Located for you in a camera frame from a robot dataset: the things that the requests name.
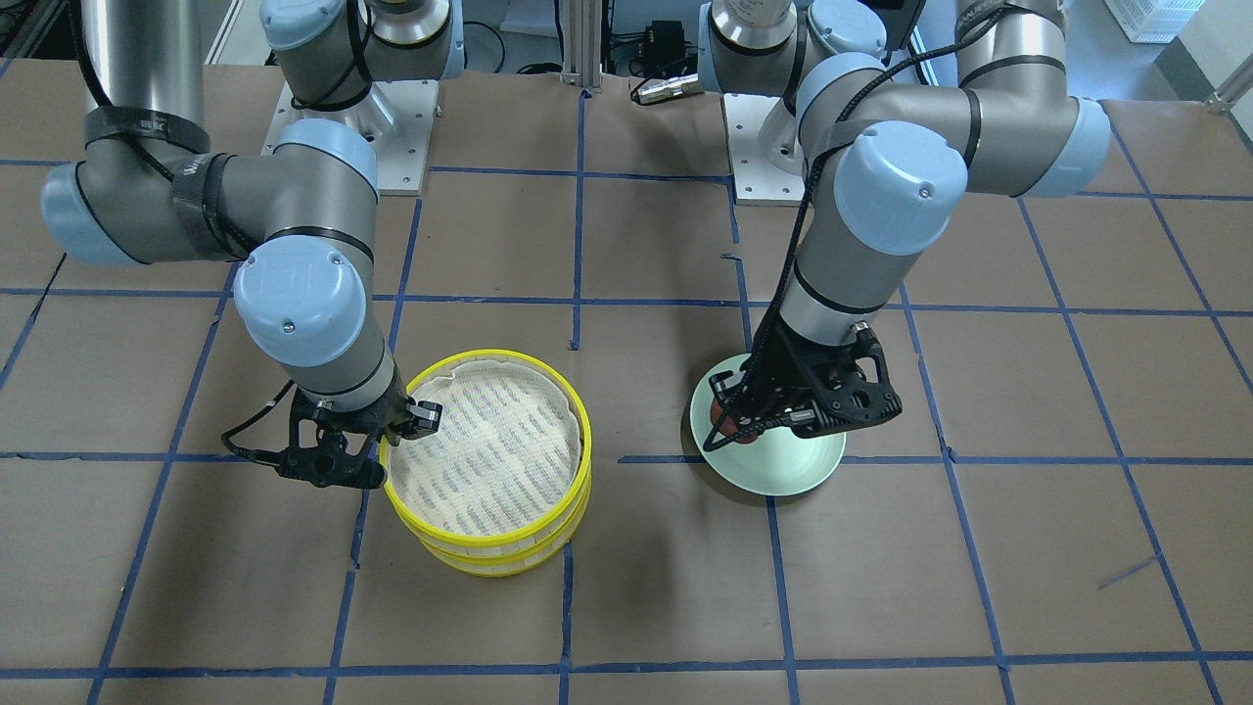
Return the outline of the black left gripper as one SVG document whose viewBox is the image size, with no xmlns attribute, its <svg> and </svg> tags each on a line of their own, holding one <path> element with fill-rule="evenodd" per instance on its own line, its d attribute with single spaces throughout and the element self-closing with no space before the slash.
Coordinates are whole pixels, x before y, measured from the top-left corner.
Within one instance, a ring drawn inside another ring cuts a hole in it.
<svg viewBox="0 0 1253 705">
<path fill-rule="evenodd" d="M 903 414 L 883 349 L 871 326 L 851 326 L 850 343 L 828 347 L 766 318 L 739 369 L 719 376 L 713 441 L 756 442 L 768 430 L 797 437 L 850 433 Z"/>
</svg>

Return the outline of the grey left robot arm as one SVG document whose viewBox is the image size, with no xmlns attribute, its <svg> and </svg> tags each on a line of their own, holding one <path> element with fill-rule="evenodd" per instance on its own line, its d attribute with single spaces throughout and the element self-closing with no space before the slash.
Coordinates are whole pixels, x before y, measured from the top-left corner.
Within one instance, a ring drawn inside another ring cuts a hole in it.
<svg viewBox="0 0 1253 705">
<path fill-rule="evenodd" d="M 704 450 L 766 430 L 802 440 L 883 425 L 903 409 L 871 321 L 944 235 L 969 192 L 1069 197 L 1108 155 L 1099 103 L 1068 91 L 1061 1 L 961 1 L 957 86 L 898 84 L 876 49 L 843 50 L 856 1 L 712 1 L 698 76 L 777 95 L 794 118 L 803 197 L 749 357 L 709 379 Z"/>
</svg>

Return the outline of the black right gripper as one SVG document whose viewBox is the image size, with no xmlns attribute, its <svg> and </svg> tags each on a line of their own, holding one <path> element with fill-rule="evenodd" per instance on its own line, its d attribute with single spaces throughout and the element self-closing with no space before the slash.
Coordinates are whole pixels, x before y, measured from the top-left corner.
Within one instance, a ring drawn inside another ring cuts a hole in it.
<svg viewBox="0 0 1253 705">
<path fill-rule="evenodd" d="M 388 472 L 373 458 L 376 447 L 437 433 L 442 412 L 439 402 L 413 399 L 398 384 L 353 411 L 336 411 L 330 401 L 296 392 L 288 445 L 274 455 L 276 473 L 317 488 L 380 488 Z"/>
</svg>

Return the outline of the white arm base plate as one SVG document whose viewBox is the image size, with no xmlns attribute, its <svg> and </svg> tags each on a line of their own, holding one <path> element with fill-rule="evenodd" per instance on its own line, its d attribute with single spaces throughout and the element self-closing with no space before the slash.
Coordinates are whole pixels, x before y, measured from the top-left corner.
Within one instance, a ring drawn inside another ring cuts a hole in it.
<svg viewBox="0 0 1253 705">
<path fill-rule="evenodd" d="M 736 202 L 797 207 L 803 195 L 803 152 L 796 118 L 777 96 L 724 94 L 725 147 Z"/>
<path fill-rule="evenodd" d="M 277 147 L 279 133 L 302 118 L 327 118 L 355 128 L 377 157 L 378 188 L 386 197 L 421 197 L 441 83 L 434 79 L 375 83 L 357 106 L 345 111 L 297 111 L 294 93 L 283 85 L 262 152 Z"/>
</svg>

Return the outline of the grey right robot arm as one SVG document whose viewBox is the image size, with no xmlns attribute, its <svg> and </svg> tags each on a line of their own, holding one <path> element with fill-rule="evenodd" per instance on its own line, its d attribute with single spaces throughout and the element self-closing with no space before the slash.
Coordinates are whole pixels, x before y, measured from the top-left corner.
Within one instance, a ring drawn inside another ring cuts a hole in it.
<svg viewBox="0 0 1253 705">
<path fill-rule="evenodd" d="M 212 152 L 193 1 L 71 1 L 76 66 L 91 108 L 84 160 L 55 167 L 40 197 L 71 258 L 108 265 L 237 264 L 234 307 L 294 396 L 283 450 L 222 445 L 320 488 L 373 490 L 376 447 L 439 431 L 441 404 L 413 399 L 373 321 L 371 139 L 343 111 L 371 96 L 371 69 L 410 53 L 401 76 L 456 76 L 456 1 L 264 1 L 264 40 L 294 108 L 272 152 Z"/>
</svg>

